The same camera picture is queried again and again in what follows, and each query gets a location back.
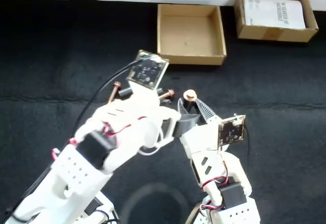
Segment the wire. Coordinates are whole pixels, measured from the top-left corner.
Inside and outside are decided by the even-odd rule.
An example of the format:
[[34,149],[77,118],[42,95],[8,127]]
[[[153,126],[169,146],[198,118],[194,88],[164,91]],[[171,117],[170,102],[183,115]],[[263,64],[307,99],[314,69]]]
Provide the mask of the wire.
[[104,222],[102,222],[101,224],[106,224],[106,223],[111,223],[113,221],[117,222],[117,223],[120,223],[120,221],[116,218],[114,219],[110,219],[110,217],[108,216],[108,214],[104,211],[104,210],[94,210],[94,212],[100,212],[102,213],[103,215],[105,215],[105,217],[107,218],[107,220],[105,220]]
[[212,179],[210,179],[210,180],[204,182],[203,185],[202,185],[202,190],[204,189],[204,186],[206,186],[208,183],[210,183],[210,182],[212,182],[212,181],[217,181],[217,180],[219,180],[219,179],[224,179],[223,182],[219,182],[219,181],[217,181],[218,184],[220,184],[220,185],[224,185],[224,184],[227,184],[227,183],[228,183],[228,179],[229,179],[229,171],[228,171],[228,168],[227,168],[227,166],[226,166],[224,160],[223,160],[223,164],[224,164],[224,167],[225,167],[226,175],[225,175],[225,176],[214,177],[214,178],[212,178]]
[[120,223],[120,221],[118,219],[109,219],[109,220],[106,220],[105,222],[102,222],[102,224],[107,224],[107,223],[111,223],[111,222],[116,222],[116,223]]
[[131,66],[136,65],[137,63],[140,63],[141,61],[143,61],[144,59],[146,59],[147,57],[151,57],[150,55],[145,56],[139,60],[135,60],[133,62],[131,62],[130,64],[128,64],[127,66],[123,67],[122,69],[118,70],[116,73],[114,73],[106,82],[103,83],[103,85],[101,85],[96,92],[94,93],[94,95],[91,97],[91,99],[88,101],[88,103],[85,105],[85,107],[83,108],[83,110],[80,112],[75,125],[73,127],[72,130],[72,135],[71,137],[74,136],[74,134],[77,131],[78,125],[80,123],[80,121],[82,120],[85,112],[88,110],[88,108],[90,107],[90,105],[94,102],[94,100],[96,99],[97,95],[109,84],[111,83],[114,79],[116,79],[118,76],[120,76],[122,73],[124,73],[125,71],[127,71]]
[[244,124],[244,130],[246,131],[246,135],[247,135],[247,158],[246,158],[246,171],[247,171],[247,176],[249,174],[249,157],[250,157],[250,149],[251,149],[251,145],[250,145],[250,136],[249,136],[249,131],[247,129],[247,126]]
[[56,160],[58,155],[60,154],[60,150],[57,148],[52,149],[51,156],[53,160]]
[[[147,118],[147,116],[140,116],[140,117],[137,118],[137,120],[141,120],[141,119],[143,119],[143,118]],[[117,132],[106,133],[105,135],[107,135],[107,136],[114,136],[114,135],[120,133],[121,131],[123,131],[124,129],[130,127],[130,126],[131,126],[131,124],[128,124],[128,125],[122,127],[122,128],[121,128],[119,131],[117,131]],[[109,131],[110,127],[111,127],[110,125],[106,125],[106,127],[104,128],[104,131]]]
[[[163,130],[162,130],[162,128],[160,126],[157,126],[157,129],[158,129],[158,134],[159,134],[160,141],[157,142],[156,145],[159,145],[159,143],[164,140],[164,134],[163,134]],[[152,151],[152,152],[149,152],[149,153],[144,152],[141,149],[139,149],[138,153],[143,155],[143,156],[151,156],[153,154],[156,154],[160,150],[160,148],[163,147],[163,146],[164,146],[164,144],[160,145],[160,146],[156,146],[156,149],[154,151]]]
[[209,211],[209,218],[210,218],[210,222],[213,224],[213,219],[212,219],[211,212],[212,212],[212,210]]
[[[147,55],[147,56],[144,56],[138,60],[135,60],[131,63],[129,63],[128,65],[126,65],[125,67],[123,67],[122,69],[118,70],[116,73],[114,73],[105,83],[103,83],[102,86],[100,86],[100,88],[98,88],[96,90],[96,92],[94,93],[94,95],[91,97],[91,99],[89,100],[89,102],[85,105],[85,107],[83,108],[83,110],[80,112],[76,122],[75,122],[75,125],[73,127],[73,130],[72,130],[72,134],[71,134],[71,137],[69,138],[72,138],[74,136],[74,134],[76,133],[77,131],[77,128],[78,128],[78,125],[80,123],[80,120],[83,118],[85,112],[88,110],[88,108],[90,107],[91,103],[96,99],[97,95],[110,83],[112,82],[114,79],[116,79],[118,76],[120,76],[122,73],[124,73],[125,71],[127,71],[130,67],[132,67],[133,65],[136,65],[138,63],[140,63],[141,61],[143,61],[144,59],[147,59],[147,58],[151,58],[152,55]],[[11,209],[8,209],[6,211],[6,216],[5,216],[5,219],[4,219],[4,222],[12,215],[12,213],[17,209],[17,207],[20,205],[20,203],[28,196],[30,195],[36,188],[37,186],[41,183],[41,181],[43,181],[43,179],[45,178],[45,176],[50,172],[50,169],[51,169],[51,164],[44,170],[44,172],[36,179],[36,181],[23,193],[23,195],[21,196],[21,198],[18,200],[18,202],[14,205],[13,208]]]

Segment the open cardboard box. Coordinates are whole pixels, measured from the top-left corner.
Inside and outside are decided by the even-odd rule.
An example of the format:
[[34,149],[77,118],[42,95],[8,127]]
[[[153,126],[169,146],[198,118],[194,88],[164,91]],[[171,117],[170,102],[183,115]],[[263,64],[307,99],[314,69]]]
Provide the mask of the open cardboard box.
[[159,4],[157,52],[170,64],[221,65],[226,47],[220,8]]
[[286,42],[309,42],[309,40],[318,32],[318,25],[314,13],[312,12],[309,0],[297,1],[300,1],[302,4],[306,25],[305,29],[246,25],[243,0],[236,0],[234,11],[238,38]]

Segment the black fabric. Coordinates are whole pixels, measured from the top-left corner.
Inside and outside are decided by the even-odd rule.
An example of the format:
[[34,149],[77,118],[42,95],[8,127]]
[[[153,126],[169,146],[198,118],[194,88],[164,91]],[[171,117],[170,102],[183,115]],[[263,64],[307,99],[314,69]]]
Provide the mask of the black fabric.
[[[139,49],[156,51],[157,5],[0,0],[0,11],[0,210],[4,211],[51,162],[50,150],[63,145],[93,91],[131,62]],[[170,66],[161,82],[161,87],[173,88],[176,97],[187,89],[196,90],[221,117],[235,112],[248,115],[249,180],[261,223],[324,220],[326,14],[315,15],[320,32],[309,44],[248,41],[237,39],[233,9],[222,7],[225,63],[217,68]],[[99,96],[88,116],[110,92],[108,88]],[[176,101],[171,106],[176,108]],[[246,147],[238,143],[229,151],[244,164]],[[104,192],[119,213],[135,191],[153,182],[178,191],[186,199],[187,213],[204,196],[179,141],[153,156],[137,155],[125,163]],[[174,205],[165,204],[160,195],[155,204],[164,211],[157,220],[178,223],[173,219]],[[143,209],[153,201],[141,202]]]

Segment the circuit board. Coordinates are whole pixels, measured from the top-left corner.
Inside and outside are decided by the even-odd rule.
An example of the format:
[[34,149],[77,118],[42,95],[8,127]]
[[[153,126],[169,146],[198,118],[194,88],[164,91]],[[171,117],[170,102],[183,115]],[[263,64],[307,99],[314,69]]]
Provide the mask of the circuit board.
[[232,117],[219,124],[219,146],[243,140],[245,117],[246,116]]
[[144,51],[140,52],[137,58],[143,61],[132,67],[127,80],[152,90],[156,89],[167,69],[168,61]]

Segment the black cable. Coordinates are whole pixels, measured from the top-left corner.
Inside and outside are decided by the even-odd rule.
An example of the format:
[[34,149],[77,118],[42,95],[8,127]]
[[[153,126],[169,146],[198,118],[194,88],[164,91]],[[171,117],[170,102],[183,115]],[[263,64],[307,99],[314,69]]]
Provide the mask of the black cable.
[[[87,111],[87,109],[89,108],[89,106],[91,105],[91,103],[96,99],[97,95],[109,84],[111,83],[114,79],[116,79],[118,76],[120,76],[122,73],[124,73],[125,71],[127,71],[131,66],[134,66],[138,63],[140,63],[141,61],[143,61],[144,59],[148,58],[149,56],[145,56],[142,57],[138,60],[135,60],[131,63],[129,63],[128,65],[126,65],[125,67],[123,67],[122,69],[118,70],[116,73],[114,73],[105,83],[103,83],[102,86],[100,86],[100,88],[98,88],[96,90],[96,92],[94,93],[94,95],[91,97],[91,99],[89,100],[89,102],[86,104],[86,106],[83,108],[83,110],[80,112],[75,125],[73,127],[73,131],[72,131],[72,135],[71,137],[74,136],[74,134],[77,131],[78,125],[81,121],[81,119],[83,118],[85,112]],[[66,143],[64,144],[63,148],[65,146],[68,145],[68,140],[66,141]],[[28,196],[30,195],[35,189],[36,187],[43,181],[43,179],[46,177],[46,175],[50,172],[50,168],[51,168],[51,164],[45,169],[45,171],[36,179],[36,181],[24,192],[24,194],[22,195],[22,197],[18,200],[18,202],[14,205],[13,208],[8,209],[6,211],[6,216],[4,219],[4,222],[12,215],[12,213],[16,210],[16,208],[20,205],[20,203]]]
[[109,220],[106,220],[105,222],[102,222],[102,224],[108,224],[108,223],[111,223],[115,221],[116,223],[120,223],[120,221],[118,219],[109,219]]
[[249,136],[249,131],[247,129],[247,126],[244,124],[244,130],[246,132],[247,135],[247,158],[246,158],[246,171],[247,171],[247,177],[249,174],[249,157],[250,157],[250,136]]
[[136,65],[137,63],[143,61],[143,59],[145,59],[146,57],[141,58],[140,60],[135,60],[133,62],[131,62],[129,65],[123,67],[122,69],[118,70],[116,73],[113,74],[113,76],[111,76],[106,82],[103,83],[102,86],[100,86],[96,92],[94,93],[94,95],[92,96],[92,98],[88,101],[88,103],[85,105],[85,107],[83,108],[83,110],[80,112],[75,125],[73,127],[72,130],[72,134],[71,137],[73,137],[77,131],[78,125],[80,123],[80,121],[82,120],[85,112],[88,110],[88,108],[90,107],[90,105],[94,102],[94,100],[96,99],[97,95],[109,84],[111,83],[114,79],[116,79],[118,76],[120,76],[122,73],[124,73],[125,71],[127,71],[131,66]]
[[212,216],[211,216],[211,212],[212,212],[212,210],[209,211],[209,218],[210,218],[210,222],[213,223],[213,219],[212,219]]
[[94,212],[100,212],[103,215],[105,215],[108,220],[110,219],[110,217],[108,216],[108,214],[104,210],[94,210]]

